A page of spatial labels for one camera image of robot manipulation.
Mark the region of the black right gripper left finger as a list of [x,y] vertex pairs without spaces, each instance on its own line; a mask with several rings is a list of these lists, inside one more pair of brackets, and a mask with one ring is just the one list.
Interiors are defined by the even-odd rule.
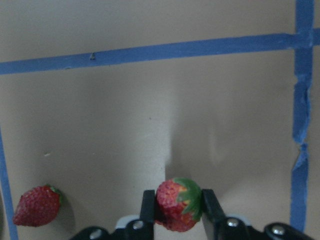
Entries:
[[139,219],[148,224],[155,222],[155,191],[145,190],[142,196]]

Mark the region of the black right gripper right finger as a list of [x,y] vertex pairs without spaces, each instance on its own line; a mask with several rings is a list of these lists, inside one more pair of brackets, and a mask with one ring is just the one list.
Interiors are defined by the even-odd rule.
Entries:
[[212,189],[202,190],[202,223],[208,240],[218,240],[225,213]]

